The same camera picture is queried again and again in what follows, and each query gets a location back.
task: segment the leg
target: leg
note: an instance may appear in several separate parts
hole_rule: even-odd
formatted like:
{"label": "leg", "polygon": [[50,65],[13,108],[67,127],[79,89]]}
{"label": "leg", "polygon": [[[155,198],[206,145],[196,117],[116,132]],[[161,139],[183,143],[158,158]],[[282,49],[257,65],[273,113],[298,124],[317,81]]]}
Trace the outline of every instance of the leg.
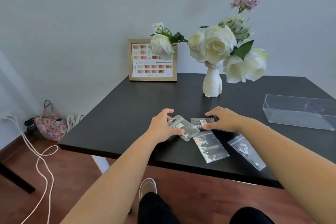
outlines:
{"label": "leg", "polygon": [[99,170],[101,171],[101,173],[105,173],[106,170],[110,167],[109,163],[107,162],[107,159],[104,157],[99,157],[99,156],[94,156],[91,155],[93,160],[96,162]]}
{"label": "leg", "polygon": [[0,163],[0,174],[15,183],[17,186],[28,192],[29,194],[35,191],[35,188],[23,180],[19,175],[11,171],[9,168]]}
{"label": "leg", "polygon": [[239,209],[231,218],[230,224],[274,224],[262,211],[253,207],[243,207]]}
{"label": "leg", "polygon": [[170,207],[156,194],[153,179],[145,179],[140,185],[138,224],[179,224]]}

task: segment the white table leg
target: white table leg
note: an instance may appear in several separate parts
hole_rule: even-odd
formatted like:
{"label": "white table leg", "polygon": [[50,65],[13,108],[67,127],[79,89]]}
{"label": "white table leg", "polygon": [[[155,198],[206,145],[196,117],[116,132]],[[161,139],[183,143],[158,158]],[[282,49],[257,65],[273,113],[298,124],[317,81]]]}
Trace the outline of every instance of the white table leg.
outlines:
{"label": "white table leg", "polygon": [[99,170],[101,171],[101,173],[105,173],[106,170],[110,167],[109,163],[107,162],[107,159],[104,157],[99,157],[99,156],[95,156],[95,155],[91,155],[93,160],[96,162]]}

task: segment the nail color chart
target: nail color chart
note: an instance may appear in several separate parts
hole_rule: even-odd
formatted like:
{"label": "nail color chart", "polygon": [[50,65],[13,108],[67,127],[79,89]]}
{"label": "nail color chart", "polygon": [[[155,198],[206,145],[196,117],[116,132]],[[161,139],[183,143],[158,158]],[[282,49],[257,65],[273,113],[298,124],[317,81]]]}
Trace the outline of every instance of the nail color chart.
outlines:
{"label": "nail color chart", "polygon": [[132,44],[133,77],[173,77],[173,57],[162,60],[148,44]]}

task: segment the beige shoe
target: beige shoe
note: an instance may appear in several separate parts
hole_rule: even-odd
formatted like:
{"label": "beige shoe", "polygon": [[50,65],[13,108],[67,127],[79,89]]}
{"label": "beige shoe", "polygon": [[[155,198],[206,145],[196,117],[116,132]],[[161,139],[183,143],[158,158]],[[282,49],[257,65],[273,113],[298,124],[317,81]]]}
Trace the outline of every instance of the beige shoe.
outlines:
{"label": "beige shoe", "polygon": [[140,188],[139,188],[140,200],[148,192],[154,192],[156,194],[156,183],[152,178],[146,178],[140,184]]}

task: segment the power plug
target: power plug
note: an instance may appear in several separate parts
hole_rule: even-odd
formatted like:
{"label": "power plug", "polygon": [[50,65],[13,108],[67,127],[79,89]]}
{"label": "power plug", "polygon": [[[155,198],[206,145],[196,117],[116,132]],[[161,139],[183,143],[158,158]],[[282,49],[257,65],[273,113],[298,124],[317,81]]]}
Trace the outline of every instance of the power plug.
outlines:
{"label": "power plug", "polygon": [[11,112],[10,111],[7,111],[7,112],[3,112],[3,113],[0,113],[0,120],[6,120],[7,117],[11,116]]}

